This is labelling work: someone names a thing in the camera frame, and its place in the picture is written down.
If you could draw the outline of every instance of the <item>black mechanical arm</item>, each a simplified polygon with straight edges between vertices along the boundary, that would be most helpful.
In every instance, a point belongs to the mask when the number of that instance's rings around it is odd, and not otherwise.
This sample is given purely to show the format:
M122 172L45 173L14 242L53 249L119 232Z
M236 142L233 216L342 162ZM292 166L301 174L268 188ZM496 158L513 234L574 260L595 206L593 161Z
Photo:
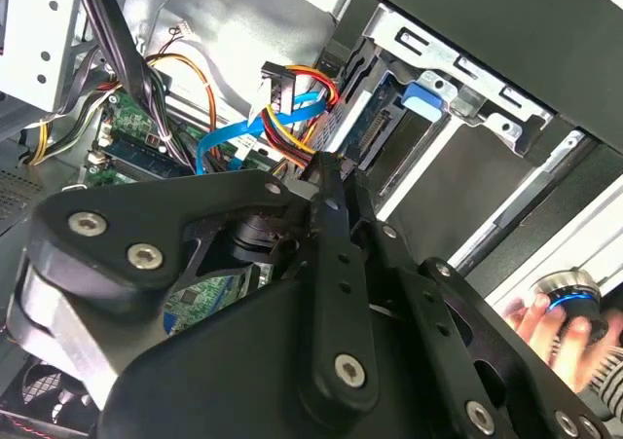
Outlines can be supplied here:
M274 282L165 336L171 291L251 262ZM8 324L85 383L97 439L609 437L328 154L287 185L248 170L48 199Z

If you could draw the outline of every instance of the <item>fan grille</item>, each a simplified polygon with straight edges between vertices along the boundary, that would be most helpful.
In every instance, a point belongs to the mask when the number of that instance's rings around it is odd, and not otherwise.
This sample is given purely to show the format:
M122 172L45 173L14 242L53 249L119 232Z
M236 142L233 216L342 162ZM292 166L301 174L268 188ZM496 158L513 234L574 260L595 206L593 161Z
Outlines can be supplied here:
M60 382L60 373L46 376L45 378L38 379L32 385L25 385L21 390L23 396L23 402L28 403L33 398L41 395L42 393L52 390L58 387Z

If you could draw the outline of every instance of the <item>fingernail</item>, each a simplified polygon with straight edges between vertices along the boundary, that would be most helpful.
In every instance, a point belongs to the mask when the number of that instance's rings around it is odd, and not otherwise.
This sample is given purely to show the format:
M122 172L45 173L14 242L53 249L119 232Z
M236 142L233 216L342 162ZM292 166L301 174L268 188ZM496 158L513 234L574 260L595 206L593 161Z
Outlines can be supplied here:
M577 317L573 321L573 330L577 332L588 332L591 329L591 323L586 317Z
M545 295L536 295L536 299L534 300L534 305L537 308L545 308L549 305L549 298L547 298L547 296Z
M565 317L565 310L563 310L563 308L561 308L560 306L556 306L550 311L550 314L552 314L557 319L562 319Z

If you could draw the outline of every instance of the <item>blue ring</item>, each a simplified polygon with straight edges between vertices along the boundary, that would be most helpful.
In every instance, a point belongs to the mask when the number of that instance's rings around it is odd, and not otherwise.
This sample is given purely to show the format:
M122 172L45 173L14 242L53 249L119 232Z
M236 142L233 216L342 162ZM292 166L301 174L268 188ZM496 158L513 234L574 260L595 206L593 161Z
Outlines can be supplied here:
M563 298L561 298L560 300L557 300L554 303L552 303L549 306L548 311L551 311L556 306L558 306L559 304L561 304L561 303L563 303L565 301L569 301L569 300L594 300L594 299L595 298L593 298L591 295L586 295L586 294L566 295Z

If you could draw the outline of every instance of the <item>white plastic panel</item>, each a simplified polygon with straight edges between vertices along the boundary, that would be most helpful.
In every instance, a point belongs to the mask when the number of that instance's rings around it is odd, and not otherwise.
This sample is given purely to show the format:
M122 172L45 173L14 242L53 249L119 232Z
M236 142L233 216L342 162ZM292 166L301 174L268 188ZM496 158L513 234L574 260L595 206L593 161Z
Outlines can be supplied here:
M0 91L54 111L80 0L9 0Z

